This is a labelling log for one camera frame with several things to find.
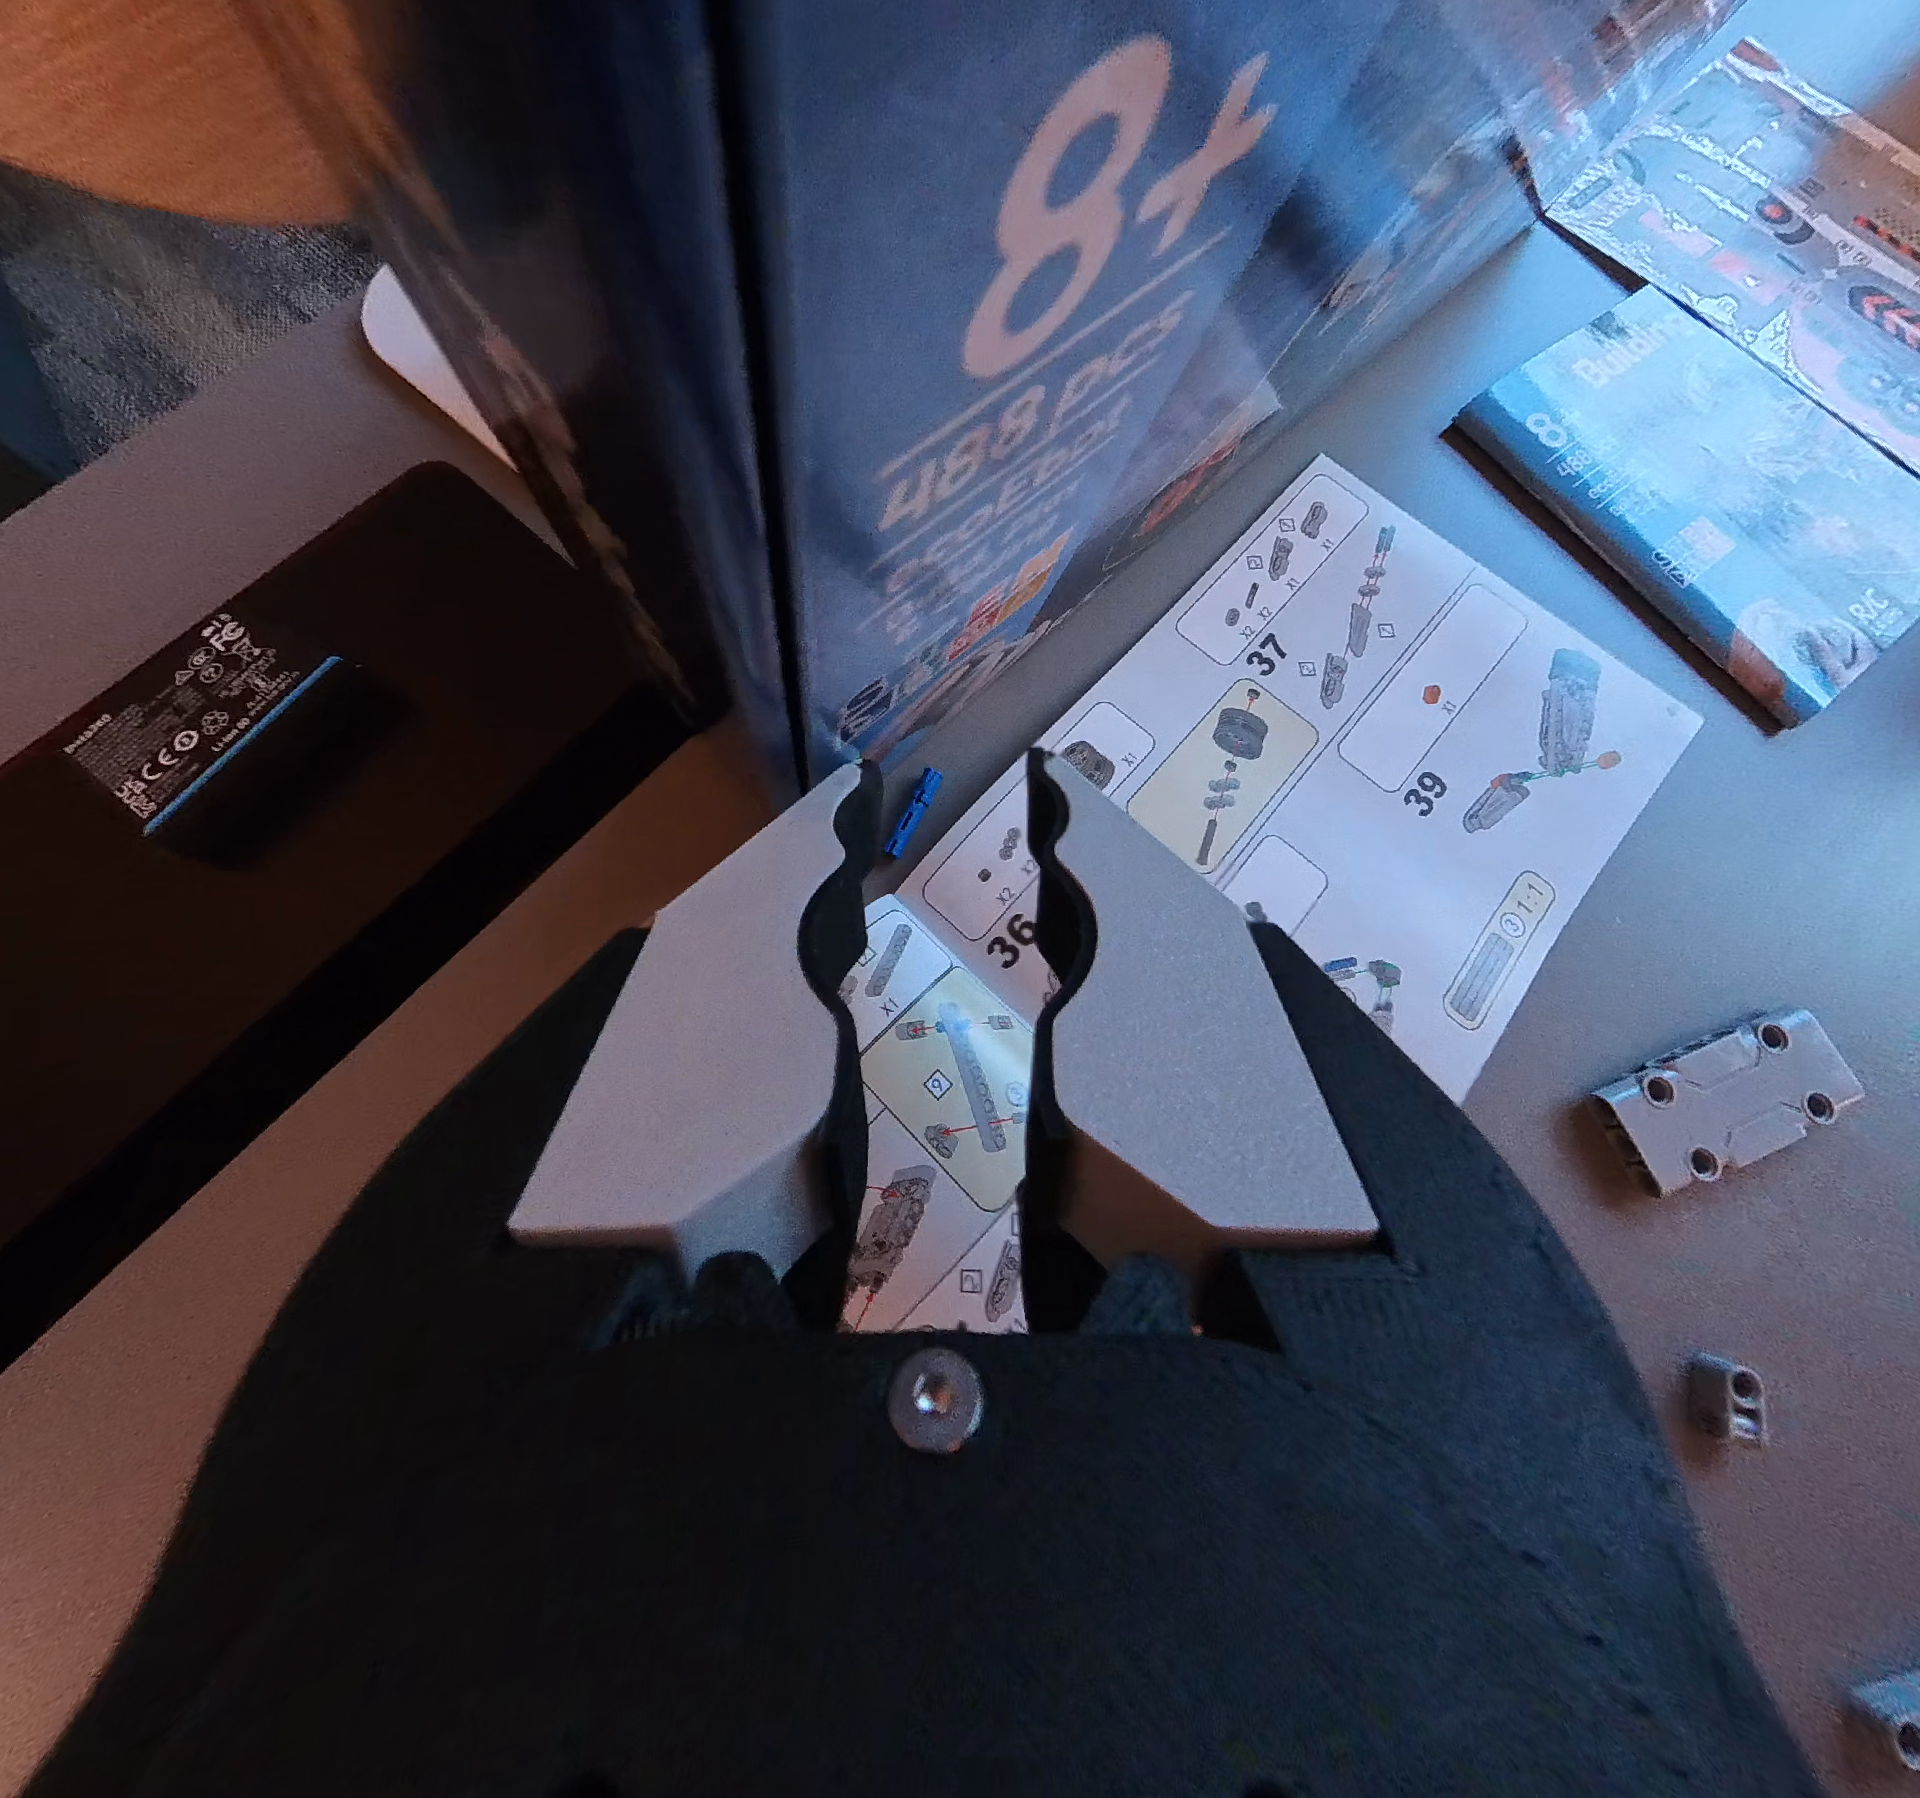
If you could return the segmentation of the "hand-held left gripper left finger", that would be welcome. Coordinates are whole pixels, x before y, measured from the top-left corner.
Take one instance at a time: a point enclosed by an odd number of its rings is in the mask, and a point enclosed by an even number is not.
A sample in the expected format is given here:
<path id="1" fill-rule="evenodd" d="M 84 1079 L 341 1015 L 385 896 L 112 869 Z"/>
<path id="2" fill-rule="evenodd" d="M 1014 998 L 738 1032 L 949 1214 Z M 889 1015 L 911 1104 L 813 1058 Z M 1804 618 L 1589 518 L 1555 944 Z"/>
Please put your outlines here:
<path id="1" fill-rule="evenodd" d="M 880 773 L 843 762 L 658 911 L 506 1219 L 528 1245 L 786 1273 L 863 1189 L 856 1040 Z"/>

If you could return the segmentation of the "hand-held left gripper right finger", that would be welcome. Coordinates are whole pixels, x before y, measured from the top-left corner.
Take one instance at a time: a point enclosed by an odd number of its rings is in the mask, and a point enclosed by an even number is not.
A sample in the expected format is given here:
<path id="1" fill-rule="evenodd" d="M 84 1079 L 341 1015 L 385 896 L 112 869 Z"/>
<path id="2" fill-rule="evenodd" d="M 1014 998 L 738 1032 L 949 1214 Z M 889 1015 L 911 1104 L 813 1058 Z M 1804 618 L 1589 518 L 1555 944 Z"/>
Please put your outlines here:
<path id="1" fill-rule="evenodd" d="M 1035 942 L 1061 992 L 1035 1026 L 1022 1245 L 1196 1284 L 1232 1249 L 1382 1236 L 1252 922 L 1061 756 L 1027 756 Z"/>

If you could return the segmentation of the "white instruction sheet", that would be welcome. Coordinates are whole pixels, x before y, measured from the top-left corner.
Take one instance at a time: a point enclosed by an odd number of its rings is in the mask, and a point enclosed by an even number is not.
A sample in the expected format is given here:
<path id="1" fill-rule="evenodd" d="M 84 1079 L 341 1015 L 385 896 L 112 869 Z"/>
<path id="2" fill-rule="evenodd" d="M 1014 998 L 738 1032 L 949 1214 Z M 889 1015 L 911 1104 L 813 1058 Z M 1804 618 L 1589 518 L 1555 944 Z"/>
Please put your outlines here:
<path id="1" fill-rule="evenodd" d="M 1320 458 L 1041 744 L 1291 935 L 1465 1104 L 1698 709 Z M 1027 762 L 955 817 L 843 995 L 868 1079 L 849 1333 L 1022 1333 Z"/>

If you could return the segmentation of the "black flat device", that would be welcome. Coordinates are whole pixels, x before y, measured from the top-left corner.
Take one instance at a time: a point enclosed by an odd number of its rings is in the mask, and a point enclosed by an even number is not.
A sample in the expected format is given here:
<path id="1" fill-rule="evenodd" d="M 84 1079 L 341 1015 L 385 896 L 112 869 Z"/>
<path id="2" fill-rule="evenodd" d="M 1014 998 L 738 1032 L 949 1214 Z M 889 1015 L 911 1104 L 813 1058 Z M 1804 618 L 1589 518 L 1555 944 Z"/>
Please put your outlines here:
<path id="1" fill-rule="evenodd" d="M 711 725 L 701 678 L 425 461 L 10 759 L 4 1365 Z"/>

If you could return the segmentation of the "grey toy panel piece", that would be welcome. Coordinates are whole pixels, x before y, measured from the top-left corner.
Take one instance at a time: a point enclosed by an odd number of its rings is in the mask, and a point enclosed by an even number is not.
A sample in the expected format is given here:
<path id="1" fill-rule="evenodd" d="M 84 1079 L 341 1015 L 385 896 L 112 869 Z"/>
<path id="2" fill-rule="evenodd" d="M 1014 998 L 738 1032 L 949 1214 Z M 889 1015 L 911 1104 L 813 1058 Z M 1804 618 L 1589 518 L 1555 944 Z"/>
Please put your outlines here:
<path id="1" fill-rule="evenodd" d="M 1765 1159 L 1860 1101 L 1812 1010 L 1745 1019 L 1590 1094 L 1599 1129 L 1662 1196 Z"/>

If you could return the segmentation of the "small grey toy connector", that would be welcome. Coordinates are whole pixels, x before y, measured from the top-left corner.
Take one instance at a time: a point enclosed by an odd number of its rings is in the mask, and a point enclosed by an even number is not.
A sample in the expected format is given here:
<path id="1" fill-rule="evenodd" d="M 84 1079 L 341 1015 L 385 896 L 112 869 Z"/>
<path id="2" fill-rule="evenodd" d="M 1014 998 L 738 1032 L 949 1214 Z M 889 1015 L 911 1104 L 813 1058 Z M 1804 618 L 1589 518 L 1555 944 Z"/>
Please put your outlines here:
<path id="1" fill-rule="evenodd" d="M 1691 1352 L 1686 1361 L 1686 1414 L 1718 1445 L 1761 1451 L 1770 1442 L 1765 1385 L 1731 1354 Z"/>

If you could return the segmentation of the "blue instruction booklet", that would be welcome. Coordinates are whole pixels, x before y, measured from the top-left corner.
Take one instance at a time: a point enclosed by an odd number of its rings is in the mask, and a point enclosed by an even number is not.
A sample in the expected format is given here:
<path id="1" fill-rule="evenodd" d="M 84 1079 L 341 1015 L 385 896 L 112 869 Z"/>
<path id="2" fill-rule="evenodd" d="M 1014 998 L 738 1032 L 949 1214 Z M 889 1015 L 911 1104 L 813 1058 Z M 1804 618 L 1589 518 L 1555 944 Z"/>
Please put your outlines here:
<path id="1" fill-rule="evenodd" d="M 1916 632 L 1916 475 L 1658 289 L 1459 425 L 1784 725 Z"/>

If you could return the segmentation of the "white flat sheet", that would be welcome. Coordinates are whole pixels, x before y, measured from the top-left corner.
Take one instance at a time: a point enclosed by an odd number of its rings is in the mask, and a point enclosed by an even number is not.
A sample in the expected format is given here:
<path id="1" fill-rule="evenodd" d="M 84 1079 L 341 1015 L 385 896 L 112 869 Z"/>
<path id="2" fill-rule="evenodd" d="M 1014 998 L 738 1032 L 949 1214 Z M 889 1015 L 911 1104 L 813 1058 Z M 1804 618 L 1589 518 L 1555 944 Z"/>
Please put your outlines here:
<path id="1" fill-rule="evenodd" d="M 409 391 L 420 391 L 433 410 L 444 410 L 467 440 L 487 445 L 504 466 L 515 471 L 510 455 L 473 404 L 467 386 L 457 380 L 454 367 L 448 362 L 444 346 L 420 318 L 414 299 L 402 294 L 392 269 L 379 269 L 363 308 L 363 336 L 368 352 L 402 379 Z"/>

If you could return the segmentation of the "robot kit box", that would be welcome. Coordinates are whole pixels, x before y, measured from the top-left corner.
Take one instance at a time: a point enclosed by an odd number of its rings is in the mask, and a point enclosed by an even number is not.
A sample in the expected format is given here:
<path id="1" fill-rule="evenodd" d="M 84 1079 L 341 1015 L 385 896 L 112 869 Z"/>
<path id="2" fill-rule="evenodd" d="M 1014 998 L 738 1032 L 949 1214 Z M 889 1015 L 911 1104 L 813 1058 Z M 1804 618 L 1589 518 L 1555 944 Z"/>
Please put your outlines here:
<path id="1" fill-rule="evenodd" d="M 813 783 L 1405 327 L 1741 0 L 241 0 L 686 702 Z"/>

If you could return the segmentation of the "sticker sheet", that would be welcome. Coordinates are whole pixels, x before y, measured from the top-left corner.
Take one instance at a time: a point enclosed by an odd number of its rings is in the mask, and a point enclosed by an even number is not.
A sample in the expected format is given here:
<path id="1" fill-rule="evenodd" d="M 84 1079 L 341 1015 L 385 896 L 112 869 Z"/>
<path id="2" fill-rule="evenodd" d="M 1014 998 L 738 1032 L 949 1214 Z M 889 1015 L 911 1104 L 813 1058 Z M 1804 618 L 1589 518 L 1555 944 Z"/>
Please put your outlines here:
<path id="1" fill-rule="evenodd" d="M 1551 203 L 1920 466 L 1920 157 L 1738 41 Z"/>

